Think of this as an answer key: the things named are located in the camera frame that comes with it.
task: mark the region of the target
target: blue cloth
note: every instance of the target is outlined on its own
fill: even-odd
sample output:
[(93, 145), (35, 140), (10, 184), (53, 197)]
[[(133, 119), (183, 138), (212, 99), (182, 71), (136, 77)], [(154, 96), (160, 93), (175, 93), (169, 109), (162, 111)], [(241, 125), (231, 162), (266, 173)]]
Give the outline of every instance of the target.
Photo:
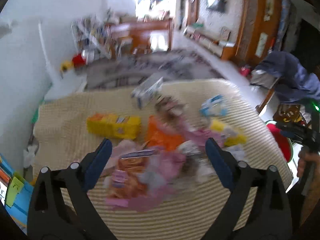
[(303, 104), (320, 102), (320, 81), (318, 77), (300, 64), (299, 60), (285, 51), (273, 51), (262, 60), (256, 69), (281, 78), (275, 87), (281, 103)]

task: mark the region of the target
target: green sticky note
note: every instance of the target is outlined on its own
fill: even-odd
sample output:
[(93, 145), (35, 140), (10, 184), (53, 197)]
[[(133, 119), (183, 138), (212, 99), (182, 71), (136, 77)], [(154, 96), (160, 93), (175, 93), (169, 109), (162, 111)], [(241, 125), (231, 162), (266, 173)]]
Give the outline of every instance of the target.
[(7, 206), (12, 207), (17, 194), (23, 189), (24, 184), (16, 177), (13, 177), (8, 188), (7, 198), (5, 203)]

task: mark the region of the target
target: person's arm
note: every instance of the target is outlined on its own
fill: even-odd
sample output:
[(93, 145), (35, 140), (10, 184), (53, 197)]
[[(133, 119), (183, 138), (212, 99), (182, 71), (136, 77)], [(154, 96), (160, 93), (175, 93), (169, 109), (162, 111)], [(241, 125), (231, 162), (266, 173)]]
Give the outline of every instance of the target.
[(303, 203), (302, 212), (301, 212), (301, 222), (302, 225), (308, 216), (311, 214), (312, 210), (318, 203), (320, 199), (320, 156), (319, 154), (310, 154), (306, 152), (306, 150), (302, 149), (299, 153), (299, 161), (298, 161), (298, 173), (297, 176), (299, 178), (302, 177), (304, 168), (306, 166), (306, 162), (314, 162), (316, 163), (316, 168), (314, 172), (313, 181), (310, 185), (310, 189)]

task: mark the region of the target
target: blue gripper pad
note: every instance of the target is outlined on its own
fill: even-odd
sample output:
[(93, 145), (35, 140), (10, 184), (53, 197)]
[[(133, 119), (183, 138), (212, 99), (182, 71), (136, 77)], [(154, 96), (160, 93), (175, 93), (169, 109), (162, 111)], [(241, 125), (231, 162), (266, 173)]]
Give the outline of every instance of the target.
[(93, 189), (96, 185), (104, 167), (106, 166), (111, 153), (112, 153), (112, 143), (111, 141), (104, 139), (95, 151), (96, 156), (86, 169), (84, 173), (84, 184), (82, 189), (87, 192)]
[(219, 145), (211, 139), (208, 139), (205, 143), (205, 152), (216, 171), (223, 187), (233, 191), (235, 184), (233, 181), (233, 175), (229, 166), (223, 160), (220, 152), (222, 152)]

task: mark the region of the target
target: blue and white package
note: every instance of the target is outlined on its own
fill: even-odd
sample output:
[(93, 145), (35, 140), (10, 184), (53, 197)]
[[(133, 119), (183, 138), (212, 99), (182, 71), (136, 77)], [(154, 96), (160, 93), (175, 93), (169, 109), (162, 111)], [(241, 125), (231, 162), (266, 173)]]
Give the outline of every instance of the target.
[(210, 98), (201, 105), (200, 113), (203, 116), (225, 116), (227, 108), (223, 95)]

